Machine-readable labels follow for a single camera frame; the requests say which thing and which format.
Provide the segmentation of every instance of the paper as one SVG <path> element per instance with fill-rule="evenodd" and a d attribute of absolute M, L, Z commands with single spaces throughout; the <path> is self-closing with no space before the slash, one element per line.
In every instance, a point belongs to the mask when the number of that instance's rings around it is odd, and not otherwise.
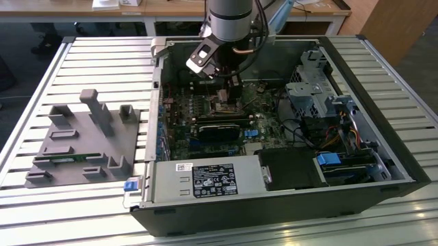
<path fill-rule="evenodd" d="M 299 7 L 299 6 L 301 6 L 301 5 L 305 5 L 305 4 L 315 4 L 315 3 L 317 3 L 317 2 L 320 2 L 321 0 L 296 0 L 295 2 L 293 2 L 293 7 Z"/>

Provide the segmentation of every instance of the metal bracket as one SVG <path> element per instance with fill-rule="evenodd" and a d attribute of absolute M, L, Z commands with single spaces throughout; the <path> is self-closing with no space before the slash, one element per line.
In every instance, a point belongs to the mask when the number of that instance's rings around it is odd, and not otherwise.
<path fill-rule="evenodd" d="M 166 38 L 156 37 L 150 42 L 150 53 L 152 57 L 157 58 L 166 53 Z"/>

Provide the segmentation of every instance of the red wire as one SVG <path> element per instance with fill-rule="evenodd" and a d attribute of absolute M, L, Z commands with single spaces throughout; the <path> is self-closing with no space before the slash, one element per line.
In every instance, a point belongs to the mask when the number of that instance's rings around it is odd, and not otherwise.
<path fill-rule="evenodd" d="M 335 126 L 333 127 L 328 127 L 327 131 L 325 131 L 325 140 L 328 139 L 328 132 L 329 132 L 329 129 L 332 128 L 336 128 Z"/>

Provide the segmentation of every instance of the green circuit board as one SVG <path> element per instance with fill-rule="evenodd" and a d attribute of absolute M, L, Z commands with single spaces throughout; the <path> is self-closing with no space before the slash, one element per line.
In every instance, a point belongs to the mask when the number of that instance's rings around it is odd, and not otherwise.
<path fill-rule="evenodd" d="M 205 145 L 200 144 L 198 139 L 193 137 L 196 126 L 190 124 L 190 119 L 210 113 L 208 99 L 212 96 L 194 96 L 186 91 L 174 96 L 172 110 L 169 110 L 169 129 L 173 135 L 172 160 L 218 157 L 216 155 L 246 155 L 244 144 L 254 142 L 258 142 L 262 148 L 287 146 L 287 139 L 272 110 L 277 89 L 264 90 L 262 86 L 264 84 L 258 82 L 250 82 L 242 86 L 241 98 L 236 104 L 244 114 L 250 116 L 250 126 L 240 128 L 237 140 L 226 143 Z M 252 130 L 257 131 L 257 135 L 246 137 L 244 132 Z"/>

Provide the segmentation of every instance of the aluminum table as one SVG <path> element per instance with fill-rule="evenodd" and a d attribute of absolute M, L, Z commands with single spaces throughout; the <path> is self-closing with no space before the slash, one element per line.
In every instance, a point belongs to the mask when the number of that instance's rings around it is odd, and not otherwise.
<path fill-rule="evenodd" d="M 438 243 L 438 120 L 365 40 L 329 37 L 432 183 L 361 214 L 188 236 L 154 238 L 122 205 L 122 182 L 25 189 L 25 174 L 50 121 L 50 105 L 98 91 L 108 109 L 141 110 L 133 174 L 144 172 L 150 37 L 76 38 L 61 44 L 0 153 L 0 244 L 34 245 L 435 245 Z M 347 94 L 339 78 L 339 88 Z"/>

